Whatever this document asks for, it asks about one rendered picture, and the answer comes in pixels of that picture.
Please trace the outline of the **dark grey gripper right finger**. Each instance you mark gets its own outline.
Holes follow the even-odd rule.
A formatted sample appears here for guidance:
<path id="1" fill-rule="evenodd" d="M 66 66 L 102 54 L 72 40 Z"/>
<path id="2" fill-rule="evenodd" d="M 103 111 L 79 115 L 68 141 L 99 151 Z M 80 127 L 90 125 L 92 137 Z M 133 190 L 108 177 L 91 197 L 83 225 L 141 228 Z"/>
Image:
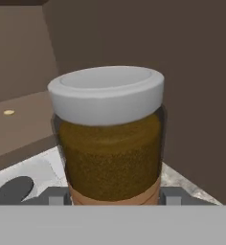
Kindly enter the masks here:
<path id="1" fill-rule="evenodd" d="M 211 202 L 192 197 L 181 187 L 161 187 L 159 204 L 165 206 L 211 205 Z"/>

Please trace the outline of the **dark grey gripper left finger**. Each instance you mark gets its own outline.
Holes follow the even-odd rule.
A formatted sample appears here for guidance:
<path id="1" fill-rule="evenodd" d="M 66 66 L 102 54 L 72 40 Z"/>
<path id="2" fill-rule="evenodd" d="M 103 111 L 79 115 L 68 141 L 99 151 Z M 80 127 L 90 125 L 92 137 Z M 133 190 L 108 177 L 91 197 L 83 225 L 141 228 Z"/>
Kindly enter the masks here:
<path id="1" fill-rule="evenodd" d="M 66 206 L 71 204 L 67 187 L 48 187 L 37 197 L 22 202 L 23 205 Z"/>

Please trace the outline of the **cinnamon jar with white lid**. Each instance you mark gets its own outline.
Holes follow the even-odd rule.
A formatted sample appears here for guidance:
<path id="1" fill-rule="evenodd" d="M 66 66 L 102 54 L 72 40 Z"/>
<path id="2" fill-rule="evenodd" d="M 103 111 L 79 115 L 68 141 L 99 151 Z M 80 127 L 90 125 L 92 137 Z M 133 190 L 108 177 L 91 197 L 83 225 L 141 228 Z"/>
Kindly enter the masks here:
<path id="1" fill-rule="evenodd" d="M 156 205 L 164 76 L 136 66 L 71 72 L 48 84 L 76 205 Z"/>

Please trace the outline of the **brown wooden cabinet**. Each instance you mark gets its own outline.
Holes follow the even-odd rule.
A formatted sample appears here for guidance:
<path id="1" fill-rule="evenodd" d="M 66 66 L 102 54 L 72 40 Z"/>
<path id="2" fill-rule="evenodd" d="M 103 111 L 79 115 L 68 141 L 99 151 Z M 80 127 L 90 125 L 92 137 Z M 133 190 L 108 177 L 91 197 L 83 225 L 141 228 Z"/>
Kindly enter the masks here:
<path id="1" fill-rule="evenodd" d="M 48 82 L 103 65 L 164 75 L 164 160 L 226 204 L 226 0 L 0 0 L 0 170 L 55 145 Z"/>

